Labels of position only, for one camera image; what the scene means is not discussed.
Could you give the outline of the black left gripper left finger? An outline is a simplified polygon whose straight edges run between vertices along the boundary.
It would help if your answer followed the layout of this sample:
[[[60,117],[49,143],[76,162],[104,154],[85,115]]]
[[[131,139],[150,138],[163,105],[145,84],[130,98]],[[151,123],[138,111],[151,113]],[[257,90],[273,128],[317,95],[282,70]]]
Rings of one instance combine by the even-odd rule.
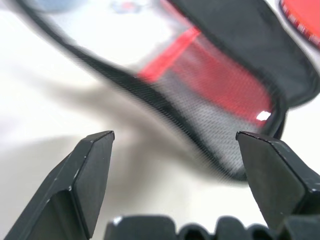
[[[115,133],[86,136],[44,179],[11,240],[89,240],[104,200]]]

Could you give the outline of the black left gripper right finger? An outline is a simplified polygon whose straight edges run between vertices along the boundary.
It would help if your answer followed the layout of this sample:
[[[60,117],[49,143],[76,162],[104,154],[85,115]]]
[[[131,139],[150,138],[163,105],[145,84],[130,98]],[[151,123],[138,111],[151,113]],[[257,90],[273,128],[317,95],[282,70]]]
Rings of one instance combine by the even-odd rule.
[[[320,176],[283,141],[236,134],[252,195],[272,230],[289,216],[320,215]]]

